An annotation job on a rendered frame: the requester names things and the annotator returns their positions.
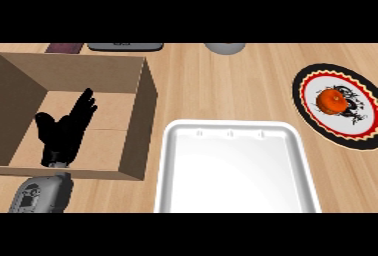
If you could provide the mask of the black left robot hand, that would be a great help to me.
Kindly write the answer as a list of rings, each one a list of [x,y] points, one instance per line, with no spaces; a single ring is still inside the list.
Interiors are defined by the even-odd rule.
[[[36,114],[39,139],[45,144],[42,165],[67,168],[77,157],[85,132],[98,110],[93,90],[88,88],[80,95],[68,115],[59,121],[46,112]]]

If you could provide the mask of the white plastic tray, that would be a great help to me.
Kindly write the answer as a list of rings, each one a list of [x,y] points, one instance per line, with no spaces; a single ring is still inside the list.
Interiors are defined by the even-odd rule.
[[[173,121],[163,135],[154,211],[319,213],[296,128],[279,121]]]

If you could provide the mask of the orange squash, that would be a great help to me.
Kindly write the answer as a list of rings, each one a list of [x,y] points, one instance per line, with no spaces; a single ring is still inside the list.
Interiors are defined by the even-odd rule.
[[[325,114],[334,115],[346,111],[349,103],[339,90],[327,89],[318,95],[316,105]]]

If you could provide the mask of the patterned black red white plate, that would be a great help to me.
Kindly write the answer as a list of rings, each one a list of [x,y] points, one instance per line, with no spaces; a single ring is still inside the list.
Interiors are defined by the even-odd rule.
[[[378,87],[353,70],[312,64],[293,81],[297,111],[315,131],[336,144],[378,150]]]

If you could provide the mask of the open brown cardboard box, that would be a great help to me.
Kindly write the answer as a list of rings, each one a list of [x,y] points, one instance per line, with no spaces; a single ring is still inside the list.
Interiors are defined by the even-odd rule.
[[[0,53],[0,175],[144,179],[157,99],[144,57]]]

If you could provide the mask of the dark maroon flat object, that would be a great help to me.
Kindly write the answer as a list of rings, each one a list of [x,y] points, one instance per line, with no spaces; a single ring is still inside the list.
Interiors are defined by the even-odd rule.
[[[52,43],[46,49],[48,53],[79,54],[83,48],[82,43]]]

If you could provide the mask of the dark grey flat appliance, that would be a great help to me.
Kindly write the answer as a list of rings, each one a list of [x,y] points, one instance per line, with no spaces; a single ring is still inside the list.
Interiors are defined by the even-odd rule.
[[[93,51],[117,52],[150,52],[163,49],[163,43],[89,43],[89,49]]]

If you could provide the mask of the grey round object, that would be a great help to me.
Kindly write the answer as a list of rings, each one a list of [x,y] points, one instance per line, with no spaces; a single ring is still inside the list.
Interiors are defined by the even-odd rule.
[[[246,48],[244,43],[207,43],[206,46],[212,52],[220,55],[234,55]]]

